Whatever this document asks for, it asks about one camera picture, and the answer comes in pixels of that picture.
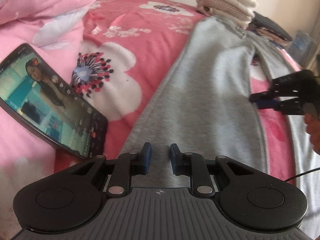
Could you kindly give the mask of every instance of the woman's long black hair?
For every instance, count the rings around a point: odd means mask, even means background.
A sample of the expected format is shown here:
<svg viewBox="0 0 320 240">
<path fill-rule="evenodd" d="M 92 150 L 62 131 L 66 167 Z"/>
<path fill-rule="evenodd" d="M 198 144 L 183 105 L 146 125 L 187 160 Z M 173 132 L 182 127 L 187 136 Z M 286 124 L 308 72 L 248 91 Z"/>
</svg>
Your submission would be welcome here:
<svg viewBox="0 0 320 240">
<path fill-rule="evenodd" d="M 27 71 L 27 73 L 28 73 L 28 67 L 30 66 L 30 67 L 36 67 L 36 68 L 38 68 L 40 71 L 41 71 L 41 73 L 43 73 L 43 71 L 42 71 L 42 67 L 41 66 L 39 66 L 39 65 L 33 65 L 33 63 L 34 63 L 34 60 L 33 59 L 31 59 L 31 60 L 29 60 L 27 63 L 26 63 L 26 71 Z M 56 105 L 56 106 L 62 106 L 62 107 L 64 107 L 64 108 L 66 108 L 66 106 L 64 105 L 64 103 L 58 98 L 58 96 L 57 96 L 57 94 L 54 92 L 54 90 L 48 85 L 48 84 L 46 84 L 46 83 L 44 83 L 43 81 L 36 81 L 39 85 L 40 85 L 40 87 L 41 87 L 41 89 L 42 89 L 42 92 L 46 95 L 46 97 L 54 104 L 54 105 Z"/>
</svg>

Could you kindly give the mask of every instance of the video on phone screen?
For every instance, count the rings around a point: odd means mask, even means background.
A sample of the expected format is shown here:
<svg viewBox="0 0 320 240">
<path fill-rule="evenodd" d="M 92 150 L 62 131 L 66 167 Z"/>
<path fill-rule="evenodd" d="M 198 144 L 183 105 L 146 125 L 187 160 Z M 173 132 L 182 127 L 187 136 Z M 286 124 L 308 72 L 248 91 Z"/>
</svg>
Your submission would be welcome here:
<svg viewBox="0 0 320 240">
<path fill-rule="evenodd" d="M 22 55 L 0 75 L 0 97 L 55 141 L 87 156 L 92 109 L 34 53 Z"/>
</svg>

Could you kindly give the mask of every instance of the metal screw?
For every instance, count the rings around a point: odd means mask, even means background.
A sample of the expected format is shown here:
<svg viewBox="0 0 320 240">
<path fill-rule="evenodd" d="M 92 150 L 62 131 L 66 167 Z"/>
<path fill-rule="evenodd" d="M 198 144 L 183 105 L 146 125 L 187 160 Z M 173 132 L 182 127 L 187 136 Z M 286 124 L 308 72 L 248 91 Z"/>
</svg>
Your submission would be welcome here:
<svg viewBox="0 0 320 240">
<path fill-rule="evenodd" d="M 201 194 L 210 194 L 212 193 L 213 189 L 209 186 L 200 186 L 197 188 L 197 191 Z"/>
<path fill-rule="evenodd" d="M 113 187 L 109 188 L 108 191 L 111 194 L 119 195 L 119 194 L 122 194 L 124 192 L 124 188 L 120 187 L 120 186 L 113 186 Z"/>
</svg>

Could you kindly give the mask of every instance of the stack of folded clothes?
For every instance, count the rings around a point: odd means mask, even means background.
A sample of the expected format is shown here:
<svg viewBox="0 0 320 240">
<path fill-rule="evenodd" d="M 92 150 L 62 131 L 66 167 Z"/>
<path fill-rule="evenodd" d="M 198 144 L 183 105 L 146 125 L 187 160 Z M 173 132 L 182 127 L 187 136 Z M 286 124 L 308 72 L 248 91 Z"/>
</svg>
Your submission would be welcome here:
<svg viewBox="0 0 320 240">
<path fill-rule="evenodd" d="M 287 45 L 292 37 L 277 23 L 255 12 L 255 17 L 249 24 L 249 29 L 259 36 L 266 37 L 279 47 Z"/>
<path fill-rule="evenodd" d="M 256 0 L 197 0 L 197 9 L 206 16 L 222 15 L 246 29 L 254 17 Z"/>
</svg>

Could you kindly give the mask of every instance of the smartphone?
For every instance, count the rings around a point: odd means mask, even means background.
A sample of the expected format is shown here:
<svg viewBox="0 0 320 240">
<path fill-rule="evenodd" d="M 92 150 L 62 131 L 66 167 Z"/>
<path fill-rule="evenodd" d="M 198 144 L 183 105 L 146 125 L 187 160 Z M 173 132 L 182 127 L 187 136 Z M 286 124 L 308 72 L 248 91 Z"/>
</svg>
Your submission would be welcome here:
<svg viewBox="0 0 320 240">
<path fill-rule="evenodd" d="M 108 120 L 22 44 L 0 64 L 0 106 L 55 148 L 87 159 L 103 154 Z"/>
</svg>

